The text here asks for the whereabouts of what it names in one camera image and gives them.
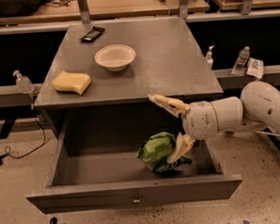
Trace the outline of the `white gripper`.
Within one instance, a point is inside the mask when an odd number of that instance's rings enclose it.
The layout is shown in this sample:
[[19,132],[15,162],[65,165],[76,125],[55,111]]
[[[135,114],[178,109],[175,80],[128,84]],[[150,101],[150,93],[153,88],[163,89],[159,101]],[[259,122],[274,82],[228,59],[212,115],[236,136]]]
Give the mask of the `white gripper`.
[[186,134],[178,133],[176,147],[167,155],[167,163],[177,162],[193,147],[195,140],[213,137],[218,132],[218,120],[209,102],[186,104],[181,100],[160,94],[149,94],[148,99],[176,118],[182,115],[181,120]]

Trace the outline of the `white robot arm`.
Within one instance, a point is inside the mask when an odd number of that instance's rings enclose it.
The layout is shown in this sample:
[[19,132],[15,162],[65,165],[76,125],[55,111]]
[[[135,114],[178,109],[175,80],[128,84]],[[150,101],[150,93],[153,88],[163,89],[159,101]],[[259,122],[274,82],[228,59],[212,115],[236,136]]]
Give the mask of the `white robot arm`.
[[272,127],[280,135],[280,91],[256,81],[247,84],[240,97],[186,104],[181,100],[149,94],[148,98],[182,120],[183,130],[196,140],[225,131],[255,132]]

